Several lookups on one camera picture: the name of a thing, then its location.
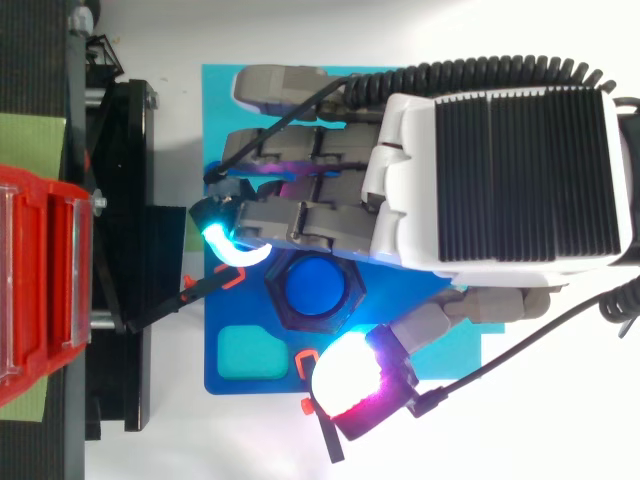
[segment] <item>black bracket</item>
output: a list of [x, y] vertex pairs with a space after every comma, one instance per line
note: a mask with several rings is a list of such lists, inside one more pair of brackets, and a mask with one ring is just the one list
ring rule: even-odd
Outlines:
[[340, 438], [338, 437], [338, 430], [336, 426], [329, 418], [329, 415], [322, 409], [322, 407], [316, 401], [311, 390], [311, 376], [313, 375], [313, 369], [316, 366], [316, 360], [312, 356], [307, 356], [301, 359], [302, 371], [304, 372], [305, 385], [309, 391], [311, 397], [311, 404], [320, 422], [320, 429], [322, 430], [322, 436], [324, 442], [327, 445], [327, 451], [329, 452], [329, 459], [331, 463], [338, 463], [344, 460], [344, 452], [342, 451], [342, 445], [340, 444]]

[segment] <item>white background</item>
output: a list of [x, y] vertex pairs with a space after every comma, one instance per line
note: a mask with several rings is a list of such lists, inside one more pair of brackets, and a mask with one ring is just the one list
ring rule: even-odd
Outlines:
[[[503, 54], [586, 61], [640, 96], [631, 0], [102, 0], [127, 77], [160, 94], [156, 193], [190, 205], [202, 173], [201, 65], [408, 65]], [[201, 273], [202, 256], [185, 257]], [[638, 270], [591, 275], [554, 299], [551, 318]], [[420, 420], [396, 414], [331, 465], [302, 395], [215, 397], [203, 387], [203, 308], [154, 327], [152, 418], [139, 434], [103, 424], [87, 478], [640, 479], [640, 325], [620, 341], [597, 310], [573, 320]], [[487, 361], [542, 321], [484, 338]]]

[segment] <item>red plastic bin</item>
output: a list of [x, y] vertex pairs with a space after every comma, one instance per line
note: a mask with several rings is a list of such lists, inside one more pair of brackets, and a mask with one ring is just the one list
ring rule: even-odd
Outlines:
[[92, 225], [86, 191], [0, 166], [0, 406], [89, 340]]

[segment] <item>black coiled cable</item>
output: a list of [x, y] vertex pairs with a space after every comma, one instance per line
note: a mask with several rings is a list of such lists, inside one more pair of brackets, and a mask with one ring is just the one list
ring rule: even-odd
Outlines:
[[624, 323], [640, 316], [640, 277], [603, 293], [598, 304], [602, 316], [612, 323]]
[[[379, 106], [394, 93], [434, 97], [454, 92], [495, 88], [543, 87], [548, 85], [583, 85], [596, 87], [602, 71], [594, 70], [585, 79], [589, 65], [559, 57], [549, 60], [541, 55], [508, 55], [467, 60], [422, 63], [417, 67], [398, 68], [384, 73], [353, 76], [345, 86], [344, 103], [358, 109]], [[616, 87], [609, 80], [600, 89], [611, 93]]]

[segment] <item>bright white light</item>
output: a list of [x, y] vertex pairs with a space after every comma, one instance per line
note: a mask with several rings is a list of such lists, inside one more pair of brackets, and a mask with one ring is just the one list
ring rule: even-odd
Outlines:
[[382, 369], [361, 332], [348, 332], [320, 356], [311, 388], [330, 417], [346, 412], [380, 390]]
[[250, 267], [260, 263], [271, 253], [271, 245], [269, 244], [248, 252], [238, 250], [233, 242], [227, 238], [222, 225], [218, 223], [205, 228], [202, 235], [216, 257], [232, 267]]

